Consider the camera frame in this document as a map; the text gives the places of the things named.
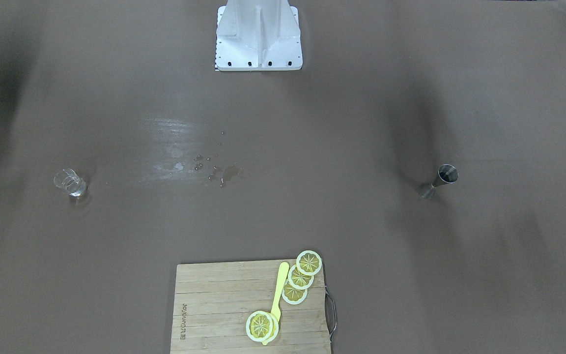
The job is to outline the steel jigger shaker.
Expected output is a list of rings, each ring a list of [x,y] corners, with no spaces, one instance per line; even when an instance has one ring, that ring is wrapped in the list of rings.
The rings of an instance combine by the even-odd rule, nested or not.
[[[422,199],[432,199],[438,187],[445,184],[453,184],[459,178],[459,172],[451,164],[443,164],[436,172],[434,179],[423,183],[419,188],[419,195]]]

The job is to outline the clear glass measuring cup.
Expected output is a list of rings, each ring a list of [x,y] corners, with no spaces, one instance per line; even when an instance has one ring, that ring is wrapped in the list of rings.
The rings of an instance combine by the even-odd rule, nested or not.
[[[72,169],[60,170],[53,179],[56,188],[65,191],[71,197],[81,197],[87,191],[87,183]]]

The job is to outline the lemon slice top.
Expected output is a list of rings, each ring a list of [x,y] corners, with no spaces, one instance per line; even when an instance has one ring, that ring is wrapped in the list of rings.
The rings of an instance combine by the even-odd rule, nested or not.
[[[322,257],[312,250],[299,253],[296,258],[296,267],[299,273],[307,276],[315,276],[323,267]]]

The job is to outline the yellow plastic knife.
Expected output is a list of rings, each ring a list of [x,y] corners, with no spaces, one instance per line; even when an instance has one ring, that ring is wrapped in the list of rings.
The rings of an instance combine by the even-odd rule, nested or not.
[[[277,278],[276,278],[276,287],[275,287],[275,291],[274,291],[274,298],[273,298],[273,302],[272,302],[272,306],[270,309],[270,316],[273,319],[273,324],[274,324],[274,331],[273,334],[269,336],[269,338],[267,338],[265,341],[263,341],[261,344],[264,346],[267,346],[271,341],[273,341],[276,337],[277,334],[279,333],[279,329],[280,329],[280,320],[281,320],[281,308],[280,308],[280,300],[281,300],[281,296],[283,293],[283,287],[285,284],[285,281],[287,280],[287,274],[289,272],[290,266],[288,264],[288,262],[281,262],[281,264],[279,265],[279,269],[277,271]]]

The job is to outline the bamboo cutting board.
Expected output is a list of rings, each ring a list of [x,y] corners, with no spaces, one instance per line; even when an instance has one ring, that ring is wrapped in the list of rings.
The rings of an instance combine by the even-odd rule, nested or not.
[[[280,331],[269,344],[250,340],[245,324],[270,311],[280,260],[182,264],[176,268],[171,354],[330,354],[324,275],[298,305],[280,302]]]

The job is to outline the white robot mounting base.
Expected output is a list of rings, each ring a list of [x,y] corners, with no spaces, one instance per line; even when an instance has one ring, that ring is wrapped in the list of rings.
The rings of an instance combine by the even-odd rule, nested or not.
[[[302,69],[299,11],[287,0],[229,0],[216,20],[214,69]]]

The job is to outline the lemon slice front pair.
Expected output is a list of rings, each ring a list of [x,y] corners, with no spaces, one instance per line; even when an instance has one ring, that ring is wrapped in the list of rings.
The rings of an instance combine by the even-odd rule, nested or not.
[[[265,311],[254,311],[246,320],[245,332],[250,340],[268,345],[279,334],[279,321]]]

